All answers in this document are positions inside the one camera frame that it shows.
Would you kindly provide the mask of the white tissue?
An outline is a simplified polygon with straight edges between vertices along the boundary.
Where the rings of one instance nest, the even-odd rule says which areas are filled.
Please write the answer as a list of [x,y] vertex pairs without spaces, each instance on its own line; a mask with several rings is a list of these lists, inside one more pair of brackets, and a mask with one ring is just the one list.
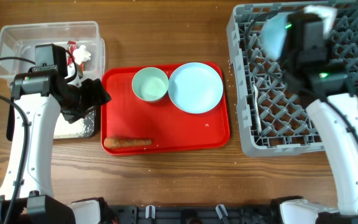
[[87,51],[85,45],[80,45],[73,51],[72,55],[75,59],[75,63],[78,65],[81,65],[83,62],[87,62],[91,59],[91,53]]

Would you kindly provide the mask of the red snack wrapper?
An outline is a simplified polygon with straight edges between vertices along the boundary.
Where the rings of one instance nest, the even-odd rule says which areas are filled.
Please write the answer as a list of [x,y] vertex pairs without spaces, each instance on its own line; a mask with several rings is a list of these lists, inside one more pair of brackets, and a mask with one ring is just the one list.
[[[73,53],[73,51],[75,50],[75,49],[77,49],[78,48],[78,46],[77,46],[77,44],[76,44],[76,42],[75,41],[72,41],[72,40],[69,40],[68,42],[67,42],[67,50],[72,54]],[[67,58],[67,65],[69,66],[69,64],[71,64],[71,63],[73,63],[73,60],[71,59],[71,57],[70,56],[68,56],[68,58]],[[84,68],[83,68],[83,63],[81,64],[81,65],[79,65],[81,68],[82,68],[82,71],[84,70]]]

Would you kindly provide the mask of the mint green bowl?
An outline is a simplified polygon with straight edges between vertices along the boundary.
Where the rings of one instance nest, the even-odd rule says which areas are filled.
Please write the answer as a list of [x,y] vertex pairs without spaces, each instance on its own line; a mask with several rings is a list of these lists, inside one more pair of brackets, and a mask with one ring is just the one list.
[[161,100],[168,92],[167,74],[156,67],[140,69],[132,79],[132,91],[136,97],[146,102]]

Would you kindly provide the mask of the white plastic spoon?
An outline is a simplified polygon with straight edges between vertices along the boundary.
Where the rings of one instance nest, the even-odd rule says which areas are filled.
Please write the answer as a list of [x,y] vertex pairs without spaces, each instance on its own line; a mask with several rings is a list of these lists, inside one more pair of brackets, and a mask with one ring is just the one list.
[[254,90],[254,107],[255,107],[257,130],[258,130],[258,133],[260,134],[262,132],[262,125],[261,125],[261,122],[260,122],[259,106],[258,106],[258,103],[257,103],[258,96],[259,96],[259,91],[258,91],[258,88],[256,87],[255,84],[252,85],[252,88]]

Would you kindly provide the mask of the light blue rice bowl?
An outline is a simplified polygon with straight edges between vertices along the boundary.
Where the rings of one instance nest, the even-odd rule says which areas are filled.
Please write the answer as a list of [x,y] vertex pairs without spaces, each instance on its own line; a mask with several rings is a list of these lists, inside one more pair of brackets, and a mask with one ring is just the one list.
[[278,13],[260,31],[262,50],[270,60],[277,61],[281,57],[287,36],[288,15],[289,12]]

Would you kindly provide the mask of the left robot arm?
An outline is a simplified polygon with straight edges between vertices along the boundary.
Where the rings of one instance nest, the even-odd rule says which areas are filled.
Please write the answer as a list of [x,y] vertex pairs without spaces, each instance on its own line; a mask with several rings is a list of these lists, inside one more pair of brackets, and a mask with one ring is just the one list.
[[69,205],[53,196],[51,161],[59,115],[69,123],[105,105],[111,97],[101,80],[72,85],[68,74],[72,54],[54,44],[35,47],[26,73],[11,82],[9,103],[14,132],[7,173],[0,188],[0,223],[115,223],[116,216],[102,197]]

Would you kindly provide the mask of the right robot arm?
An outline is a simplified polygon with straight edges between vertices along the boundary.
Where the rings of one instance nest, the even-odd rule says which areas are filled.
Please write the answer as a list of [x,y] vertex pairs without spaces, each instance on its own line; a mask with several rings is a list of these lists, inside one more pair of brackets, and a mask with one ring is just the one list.
[[279,12],[263,27],[266,48],[287,87],[310,98],[306,113],[322,140],[337,207],[294,199],[280,203],[283,223],[358,223],[358,100],[345,65],[331,60],[334,14]]

